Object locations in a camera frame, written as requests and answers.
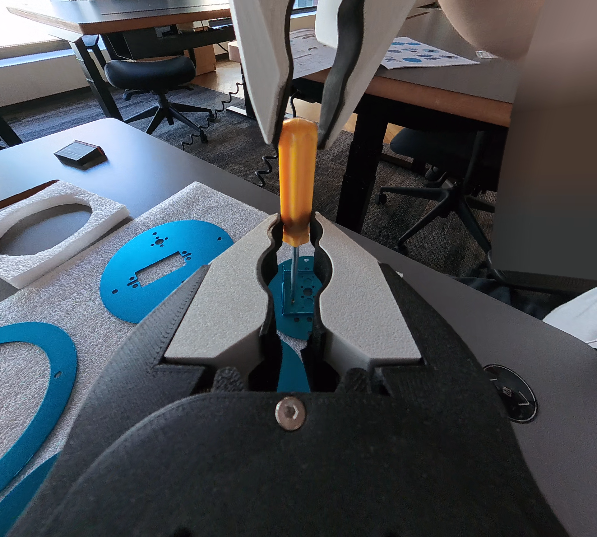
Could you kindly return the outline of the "printed instruction booklet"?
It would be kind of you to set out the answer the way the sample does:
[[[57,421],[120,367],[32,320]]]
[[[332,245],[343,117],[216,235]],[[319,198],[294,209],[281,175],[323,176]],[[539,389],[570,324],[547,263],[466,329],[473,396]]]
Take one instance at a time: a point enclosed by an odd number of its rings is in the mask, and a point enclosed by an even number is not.
[[[314,29],[299,29],[289,34],[294,59],[293,78],[331,68],[336,50],[320,43]],[[405,36],[392,41],[382,66],[386,69],[443,67],[476,62],[444,50],[412,40]]]

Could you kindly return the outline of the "orange screwdriver handle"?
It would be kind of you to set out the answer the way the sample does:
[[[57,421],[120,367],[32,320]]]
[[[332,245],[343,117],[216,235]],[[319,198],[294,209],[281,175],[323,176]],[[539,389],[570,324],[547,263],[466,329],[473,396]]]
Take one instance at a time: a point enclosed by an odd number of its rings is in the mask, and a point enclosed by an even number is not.
[[[279,141],[280,215],[283,241],[293,247],[290,294],[295,287],[299,247],[309,241],[317,155],[317,125],[299,117],[282,123]]]

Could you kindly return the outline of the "small black box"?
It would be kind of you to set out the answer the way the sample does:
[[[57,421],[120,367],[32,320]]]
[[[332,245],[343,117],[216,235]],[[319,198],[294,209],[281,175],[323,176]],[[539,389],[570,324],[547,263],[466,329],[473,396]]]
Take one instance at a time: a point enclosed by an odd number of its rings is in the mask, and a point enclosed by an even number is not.
[[[108,160],[100,146],[78,140],[64,146],[54,155],[61,163],[80,170],[87,170]]]

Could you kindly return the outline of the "white foam block with hole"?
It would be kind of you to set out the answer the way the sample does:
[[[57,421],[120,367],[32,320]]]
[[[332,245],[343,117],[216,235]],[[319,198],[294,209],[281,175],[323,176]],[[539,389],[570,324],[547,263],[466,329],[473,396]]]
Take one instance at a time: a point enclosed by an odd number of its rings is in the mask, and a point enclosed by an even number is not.
[[[101,197],[62,180],[51,184],[1,212],[1,235],[30,214],[67,204],[87,205],[91,216],[86,224],[52,248],[23,256],[1,255],[1,278],[23,288],[89,247],[129,215],[123,204]]]

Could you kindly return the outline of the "cardboard box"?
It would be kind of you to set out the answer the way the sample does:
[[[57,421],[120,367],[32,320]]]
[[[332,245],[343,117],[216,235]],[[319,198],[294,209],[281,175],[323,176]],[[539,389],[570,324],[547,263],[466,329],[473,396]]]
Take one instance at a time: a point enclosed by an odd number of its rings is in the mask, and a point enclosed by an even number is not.
[[[189,49],[187,53],[195,65],[197,76],[216,71],[217,61],[213,45]]]

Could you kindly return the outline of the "black saddle stool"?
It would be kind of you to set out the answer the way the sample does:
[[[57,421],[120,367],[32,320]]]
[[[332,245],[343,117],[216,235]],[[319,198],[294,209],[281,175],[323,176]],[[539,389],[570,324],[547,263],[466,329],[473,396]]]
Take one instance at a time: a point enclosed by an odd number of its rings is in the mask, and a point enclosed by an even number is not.
[[[190,58],[178,56],[155,62],[111,60],[104,67],[104,73],[111,85],[124,90],[123,100],[125,101],[138,94],[152,93],[158,97],[158,106],[127,118],[125,123],[140,121],[151,116],[152,121],[146,129],[146,133],[152,134],[163,119],[173,125],[175,118],[197,131],[201,142],[207,143],[204,130],[185,117],[183,112],[207,113],[210,119],[214,120],[213,112],[209,108],[172,103],[166,96],[169,91],[183,88],[195,78],[197,72]]]

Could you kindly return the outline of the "grey desk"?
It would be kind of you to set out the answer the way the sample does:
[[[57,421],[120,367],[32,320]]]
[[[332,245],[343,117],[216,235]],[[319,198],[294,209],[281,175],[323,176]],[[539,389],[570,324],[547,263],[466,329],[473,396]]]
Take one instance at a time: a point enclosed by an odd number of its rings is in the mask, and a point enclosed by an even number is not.
[[[107,161],[87,170],[55,152],[78,140]],[[279,198],[115,119],[103,118],[1,151],[1,199],[64,180],[124,204],[132,217],[200,182],[263,212]],[[515,371],[539,411],[513,429],[530,470],[570,536],[596,536],[596,350],[551,325],[346,230],[404,279],[464,339],[483,365]]]

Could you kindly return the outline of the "small blue perforated disc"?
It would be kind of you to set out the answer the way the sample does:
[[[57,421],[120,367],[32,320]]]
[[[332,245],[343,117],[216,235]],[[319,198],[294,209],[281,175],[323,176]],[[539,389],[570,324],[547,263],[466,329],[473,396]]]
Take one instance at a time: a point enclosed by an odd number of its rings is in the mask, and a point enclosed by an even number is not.
[[[307,340],[312,331],[314,300],[322,283],[313,272],[312,256],[300,256],[297,266],[294,298],[291,298],[291,259],[278,266],[269,283],[273,295],[277,329],[287,336]]]

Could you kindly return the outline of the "black office chair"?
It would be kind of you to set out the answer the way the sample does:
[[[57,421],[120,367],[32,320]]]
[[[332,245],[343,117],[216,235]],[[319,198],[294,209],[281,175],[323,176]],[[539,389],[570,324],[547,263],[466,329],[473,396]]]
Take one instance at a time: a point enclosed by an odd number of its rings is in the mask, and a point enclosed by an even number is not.
[[[491,244],[473,210],[495,211],[495,206],[479,198],[479,194],[497,191],[507,132],[505,127],[467,133],[403,129],[392,139],[390,148],[394,153],[428,164],[430,169],[423,187],[382,187],[376,204],[385,204],[389,194],[437,202],[400,236],[399,251],[405,251],[406,241],[436,218],[446,218],[454,212],[484,255],[488,255]]]

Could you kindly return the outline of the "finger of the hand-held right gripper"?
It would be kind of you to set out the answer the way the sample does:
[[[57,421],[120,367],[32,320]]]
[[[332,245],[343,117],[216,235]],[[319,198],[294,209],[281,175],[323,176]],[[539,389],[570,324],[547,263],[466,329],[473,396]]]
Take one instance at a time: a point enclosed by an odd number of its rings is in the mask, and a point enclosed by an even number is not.
[[[265,142],[277,145],[293,79],[289,20],[295,0],[229,0],[241,63]]]
[[[415,0],[319,0],[317,40],[336,49],[321,99],[318,148],[354,111]]]

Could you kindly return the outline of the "blue metal bracket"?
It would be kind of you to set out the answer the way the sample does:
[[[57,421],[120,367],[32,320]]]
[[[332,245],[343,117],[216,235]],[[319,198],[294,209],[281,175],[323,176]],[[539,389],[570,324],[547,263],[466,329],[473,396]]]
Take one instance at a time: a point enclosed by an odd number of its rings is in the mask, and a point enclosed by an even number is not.
[[[291,292],[292,261],[281,264],[281,329],[296,338],[311,331],[315,296],[322,282],[313,271],[314,257],[300,256],[295,274],[294,292]]]

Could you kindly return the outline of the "round black desk control button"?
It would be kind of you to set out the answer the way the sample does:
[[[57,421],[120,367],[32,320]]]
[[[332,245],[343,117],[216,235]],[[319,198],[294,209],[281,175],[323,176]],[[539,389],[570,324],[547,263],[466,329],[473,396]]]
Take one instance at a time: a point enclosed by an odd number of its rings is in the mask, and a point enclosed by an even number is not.
[[[533,390],[526,381],[508,367],[490,364],[484,367],[498,392],[509,419],[513,422],[531,422],[538,409]]]

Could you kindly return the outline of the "white foam sheet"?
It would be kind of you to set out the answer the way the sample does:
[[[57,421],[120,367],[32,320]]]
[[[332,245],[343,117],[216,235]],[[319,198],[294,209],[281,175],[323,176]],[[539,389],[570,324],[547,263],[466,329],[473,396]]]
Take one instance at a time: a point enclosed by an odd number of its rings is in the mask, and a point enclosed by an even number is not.
[[[280,215],[257,218],[259,210],[218,195],[192,183],[1,303],[2,333],[51,345],[65,333],[77,358],[59,456],[7,536],[302,534],[284,519],[293,486],[267,485],[278,473],[267,468],[267,449],[275,456],[289,443],[276,416],[292,398],[278,393],[279,377],[165,359],[213,260],[139,323],[115,317],[100,296],[114,254],[166,214],[210,206],[233,244]]]

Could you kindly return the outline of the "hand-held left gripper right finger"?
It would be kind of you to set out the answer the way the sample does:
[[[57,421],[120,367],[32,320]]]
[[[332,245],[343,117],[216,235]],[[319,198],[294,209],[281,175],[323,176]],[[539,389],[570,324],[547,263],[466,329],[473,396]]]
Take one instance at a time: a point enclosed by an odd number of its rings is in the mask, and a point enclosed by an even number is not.
[[[377,259],[315,212],[317,294],[313,337],[319,355],[340,376],[349,369],[418,364],[421,353]]]

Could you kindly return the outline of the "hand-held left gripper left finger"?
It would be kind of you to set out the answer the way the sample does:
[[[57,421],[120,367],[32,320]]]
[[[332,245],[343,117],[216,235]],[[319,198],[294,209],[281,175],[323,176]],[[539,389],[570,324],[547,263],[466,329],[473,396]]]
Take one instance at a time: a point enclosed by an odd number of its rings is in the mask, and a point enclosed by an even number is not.
[[[165,352],[168,362],[279,377],[282,347],[267,282],[278,269],[280,238],[273,214],[211,262]]]

